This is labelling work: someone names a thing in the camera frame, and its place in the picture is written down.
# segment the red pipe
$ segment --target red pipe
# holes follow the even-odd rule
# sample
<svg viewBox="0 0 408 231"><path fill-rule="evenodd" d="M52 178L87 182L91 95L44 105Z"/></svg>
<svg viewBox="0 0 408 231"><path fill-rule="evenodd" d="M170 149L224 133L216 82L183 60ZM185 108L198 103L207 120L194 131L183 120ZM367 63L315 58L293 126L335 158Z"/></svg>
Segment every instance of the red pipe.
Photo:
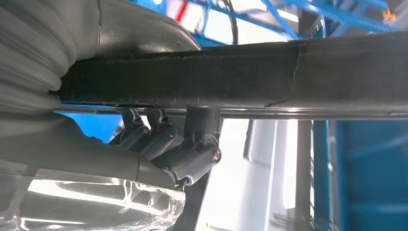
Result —
<svg viewBox="0 0 408 231"><path fill-rule="evenodd" d="M184 15L186 14L187 11L187 6L189 5L188 1L183 1L183 3L180 6L180 9L178 10L176 14L176 20L177 22L181 23L181 20L183 19Z"/></svg>

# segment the black cable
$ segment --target black cable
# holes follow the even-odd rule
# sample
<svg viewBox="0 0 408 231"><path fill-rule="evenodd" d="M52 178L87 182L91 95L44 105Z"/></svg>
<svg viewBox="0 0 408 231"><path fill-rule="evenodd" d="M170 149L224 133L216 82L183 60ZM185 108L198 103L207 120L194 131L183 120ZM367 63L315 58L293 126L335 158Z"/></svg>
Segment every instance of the black cable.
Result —
<svg viewBox="0 0 408 231"><path fill-rule="evenodd" d="M232 6L231 0L222 0L225 4L225 7L229 12L235 14L234 7ZM232 44L238 45L238 26L237 26L237 19L235 16L230 15L229 21L231 22L231 30L232 30Z"/></svg>

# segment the clear plastic wrap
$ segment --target clear plastic wrap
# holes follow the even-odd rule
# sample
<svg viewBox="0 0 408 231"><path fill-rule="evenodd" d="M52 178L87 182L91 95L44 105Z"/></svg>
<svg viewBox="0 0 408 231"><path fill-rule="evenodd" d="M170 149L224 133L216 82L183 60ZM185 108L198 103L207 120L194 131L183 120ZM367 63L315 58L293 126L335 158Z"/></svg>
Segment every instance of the clear plastic wrap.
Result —
<svg viewBox="0 0 408 231"><path fill-rule="evenodd" d="M183 192L1 162L0 231L166 230L185 204Z"/></svg>

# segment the bolt head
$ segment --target bolt head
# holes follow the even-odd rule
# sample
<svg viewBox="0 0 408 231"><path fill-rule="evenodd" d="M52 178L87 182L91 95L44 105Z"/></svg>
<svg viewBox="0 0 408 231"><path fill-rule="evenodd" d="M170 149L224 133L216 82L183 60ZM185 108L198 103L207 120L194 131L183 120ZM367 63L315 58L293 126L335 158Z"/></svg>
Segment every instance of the bolt head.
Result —
<svg viewBox="0 0 408 231"><path fill-rule="evenodd" d="M170 138L174 138L174 137L176 137L176 135L177 135L177 132L176 132L175 129L171 129L170 132L168 133L168 136Z"/></svg>
<svg viewBox="0 0 408 231"><path fill-rule="evenodd" d="M218 163L221 160L221 150L219 148L216 148L213 151L211 158L213 159L214 163Z"/></svg>

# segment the black steel frame rail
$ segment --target black steel frame rail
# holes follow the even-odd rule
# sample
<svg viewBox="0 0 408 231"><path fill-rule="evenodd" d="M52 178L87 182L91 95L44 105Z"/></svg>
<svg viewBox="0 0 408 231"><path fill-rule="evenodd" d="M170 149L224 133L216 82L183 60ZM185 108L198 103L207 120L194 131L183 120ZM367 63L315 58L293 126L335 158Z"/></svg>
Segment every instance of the black steel frame rail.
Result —
<svg viewBox="0 0 408 231"><path fill-rule="evenodd" d="M98 57L75 63L57 94L65 104L216 106L248 118L408 118L407 43L397 32Z"/></svg>

